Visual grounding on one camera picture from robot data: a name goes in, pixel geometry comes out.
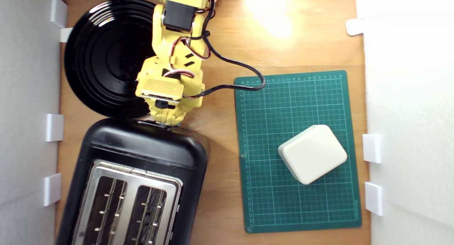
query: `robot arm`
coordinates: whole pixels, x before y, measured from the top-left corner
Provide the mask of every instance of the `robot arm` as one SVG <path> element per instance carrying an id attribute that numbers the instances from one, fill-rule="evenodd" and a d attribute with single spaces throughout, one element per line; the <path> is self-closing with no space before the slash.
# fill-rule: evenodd
<path id="1" fill-rule="evenodd" d="M 205 91 L 201 63 L 211 55 L 206 26 L 214 16 L 215 0 L 160 1 L 164 4 L 156 5 L 153 15 L 152 47 L 156 56 L 144 61 L 135 92 L 145 99 L 156 122 L 177 125 L 188 111 L 201 106 L 203 96 L 220 88 L 258 90 L 264 87 L 265 80 L 256 69 L 224 58 L 253 70 L 262 85 L 220 85 Z M 208 10 L 207 17 L 202 15 Z"/>

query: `black toaster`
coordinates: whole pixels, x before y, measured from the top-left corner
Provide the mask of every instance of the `black toaster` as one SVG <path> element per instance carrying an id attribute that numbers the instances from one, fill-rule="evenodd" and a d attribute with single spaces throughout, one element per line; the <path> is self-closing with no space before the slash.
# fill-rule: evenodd
<path id="1" fill-rule="evenodd" d="M 209 159 L 180 127 L 104 119 L 86 133 L 57 245 L 186 245 Z"/>

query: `cutting mat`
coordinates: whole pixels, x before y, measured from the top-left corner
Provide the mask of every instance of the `cutting mat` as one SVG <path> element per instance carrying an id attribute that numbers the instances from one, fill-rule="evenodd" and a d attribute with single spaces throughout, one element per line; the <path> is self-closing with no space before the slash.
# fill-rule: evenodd
<path id="1" fill-rule="evenodd" d="M 245 230 L 287 232 L 361 226 L 355 143 L 345 71 L 266 76 L 260 91 L 235 91 Z M 258 85 L 240 77 L 236 85 Z M 328 125 L 345 163 L 302 185 L 277 153 L 311 125 Z"/>

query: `wooden surface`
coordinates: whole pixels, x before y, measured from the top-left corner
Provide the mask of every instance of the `wooden surface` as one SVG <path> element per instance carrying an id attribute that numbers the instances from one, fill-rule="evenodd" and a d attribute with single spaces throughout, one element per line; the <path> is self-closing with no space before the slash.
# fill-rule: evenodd
<path id="1" fill-rule="evenodd" d="M 65 0 L 68 26 L 91 7 L 106 0 Z M 192 245 L 256 244 L 370 244 L 370 214 L 364 206 L 368 165 L 362 160 L 361 135 L 366 132 L 364 54 L 362 37 L 349 37 L 345 21 L 356 17 L 355 0 L 218 0 L 210 22 L 210 40 L 226 57 L 246 62 L 264 75 L 344 69 L 348 73 L 361 191 L 363 225 L 356 229 L 248 235 L 244 231 L 240 193 L 238 144 L 232 90 L 207 96 L 191 111 L 184 126 L 211 140 L 211 159 L 192 232 Z M 232 83 L 237 76 L 253 75 L 215 57 L 203 64 L 207 88 Z M 84 106 L 62 74 L 61 113 L 65 139 L 60 143 L 58 171 L 62 200 L 57 227 L 68 193 L 82 138 L 103 116 Z"/>

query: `white clip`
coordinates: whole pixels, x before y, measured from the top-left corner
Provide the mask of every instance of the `white clip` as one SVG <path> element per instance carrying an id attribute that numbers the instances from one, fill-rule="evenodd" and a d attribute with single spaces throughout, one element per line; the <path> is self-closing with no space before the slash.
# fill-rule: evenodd
<path id="1" fill-rule="evenodd" d="M 365 182 L 366 209 L 377 216 L 383 216 L 383 191 L 381 186 Z"/>
<path id="2" fill-rule="evenodd" d="M 348 35 L 354 36 L 362 34 L 364 32 L 364 20 L 352 18 L 345 22 L 345 27 L 347 28 Z"/>
<path id="3" fill-rule="evenodd" d="M 44 207 L 60 200 L 61 173 L 44 178 Z"/>
<path id="4" fill-rule="evenodd" d="M 363 155 L 366 162 L 381 163 L 381 136 L 363 134 Z"/>
<path id="5" fill-rule="evenodd" d="M 356 0 L 356 18 L 347 20 L 345 27 L 350 36 L 359 35 L 364 32 L 364 18 L 366 16 L 365 0 Z"/>
<path id="6" fill-rule="evenodd" d="M 73 28 L 62 28 L 60 29 L 60 43 L 67 43 Z"/>
<path id="7" fill-rule="evenodd" d="M 52 0 L 50 7 L 50 21 L 59 28 L 66 27 L 66 17 L 68 14 L 68 5 L 62 0 Z"/>
<path id="8" fill-rule="evenodd" d="M 63 114 L 47 114 L 46 142 L 63 140 L 65 116 Z"/>

